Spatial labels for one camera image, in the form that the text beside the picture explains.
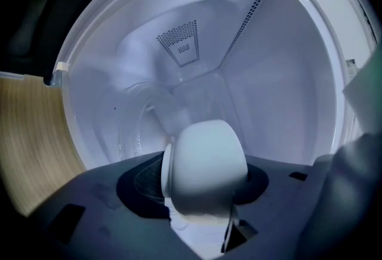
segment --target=perforated vent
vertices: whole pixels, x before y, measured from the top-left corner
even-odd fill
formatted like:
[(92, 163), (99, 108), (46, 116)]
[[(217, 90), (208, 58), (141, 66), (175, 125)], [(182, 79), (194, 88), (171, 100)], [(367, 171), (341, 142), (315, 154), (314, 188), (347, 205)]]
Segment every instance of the perforated vent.
[(252, 7), (250, 11), (247, 14), (247, 17), (244, 19), (243, 23), (241, 24), (241, 27), (239, 31), (237, 32), (235, 38), (233, 39), (230, 47), (227, 50), (227, 53), (224, 57), (227, 57), (227, 55), (231, 52), (233, 46), (235, 46), (235, 43), (238, 41), (239, 37), (241, 36), (241, 33), (243, 33), (245, 27), (247, 26), (249, 20), (251, 19), (252, 15), (254, 14), (255, 10), (257, 9), (258, 5), (260, 4), (261, 0), (255, 0), (255, 2), (252, 4)]
[[(199, 60), (198, 26), (196, 20), (173, 28), (156, 37), (158, 42), (172, 57), (179, 67), (184, 67)], [(179, 58), (186, 52), (186, 58)]]

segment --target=white mug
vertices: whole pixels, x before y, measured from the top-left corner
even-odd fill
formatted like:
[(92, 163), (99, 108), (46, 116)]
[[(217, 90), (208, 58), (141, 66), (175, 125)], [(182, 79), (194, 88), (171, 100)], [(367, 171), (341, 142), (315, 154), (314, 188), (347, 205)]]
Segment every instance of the white mug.
[(167, 145), (162, 193), (188, 221), (219, 224), (229, 217), (233, 192), (247, 174), (243, 149), (228, 123), (199, 122)]

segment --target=wooden surface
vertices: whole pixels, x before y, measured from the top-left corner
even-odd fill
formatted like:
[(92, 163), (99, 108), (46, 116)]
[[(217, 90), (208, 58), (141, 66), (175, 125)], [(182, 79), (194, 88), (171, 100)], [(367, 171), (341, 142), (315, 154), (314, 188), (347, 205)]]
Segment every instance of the wooden surface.
[(0, 79), (0, 173), (15, 208), (28, 215), (84, 170), (66, 125), (61, 89), (32, 76)]

